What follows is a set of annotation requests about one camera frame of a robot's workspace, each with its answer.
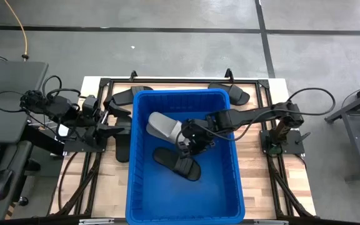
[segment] wooden tabletop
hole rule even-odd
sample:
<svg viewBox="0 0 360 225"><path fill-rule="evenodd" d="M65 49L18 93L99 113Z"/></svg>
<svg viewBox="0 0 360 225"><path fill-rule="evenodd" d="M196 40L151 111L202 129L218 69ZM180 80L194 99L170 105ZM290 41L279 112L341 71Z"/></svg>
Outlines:
<svg viewBox="0 0 360 225"><path fill-rule="evenodd" d="M101 77L85 77L81 88L83 96L93 94L97 96L99 79ZM273 103L283 102L288 98L288 91L284 79L269 79L270 91ZM208 84L164 84L164 83L117 83L114 85L113 93L119 93L129 89L131 86L149 86L154 90L168 89L206 89ZM249 102L243 106L232 106L232 108L246 110L258 107L255 86L252 84L238 84L245 92L251 95ZM264 104L266 104L266 96L261 90ZM124 106L127 110L132 110L133 105ZM114 117L109 118L109 124L116 122ZM244 130L244 126L235 132L235 136L239 136ZM245 219L273 219L275 218L273 198L268 172L268 164L265 155L261 152L261 144L258 133L262 129L259 123L253 124L246 135L236 142L238 163L241 175L242 191L244 194L244 202L246 207ZM62 204L66 203L77 189L81 170L83 168L85 153L79 153L73 159L67 170L62 185ZM66 156L62 165L61 174L65 167L69 156ZM304 168L304 164L294 155L284 155L284 164L286 166L286 174L290 189L298 198L300 203L311 213L315 214L311 190L309 187L308 177ZM92 216L94 218L124 218L126 210L126 194L128 184L128 163L121 163L115 158L115 140L110 138L106 152L102 155L102 162L99 169L98 182L96 185L96 193ZM281 188L279 196L282 210L286 213L284 202L284 194ZM87 199L88 188L83 198L82 212L84 211ZM51 213L58 211L58 194L55 193Z"/></svg>

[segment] gray floor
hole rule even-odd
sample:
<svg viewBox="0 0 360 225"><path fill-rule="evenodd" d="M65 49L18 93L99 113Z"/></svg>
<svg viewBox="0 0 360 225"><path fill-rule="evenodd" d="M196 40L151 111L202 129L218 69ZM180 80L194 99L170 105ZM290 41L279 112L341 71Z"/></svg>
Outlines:
<svg viewBox="0 0 360 225"><path fill-rule="evenodd" d="M253 0L16 0L25 25L134 28L259 28ZM261 0L267 29L360 30L358 0ZM16 24L0 0L0 24ZM84 76L223 76L267 78L260 34L164 32L27 32L32 61L49 63L48 74L80 88ZM326 88L337 108L360 88L360 36L268 35L274 72L290 93ZM0 31L0 55L20 60L20 31ZM322 111L330 99L317 92L295 97L302 111ZM344 177L359 171L341 121L306 116L303 132L312 196L318 216L360 222L360 182ZM47 199L46 185L36 199ZM42 215L45 207L33 214Z"/></svg>

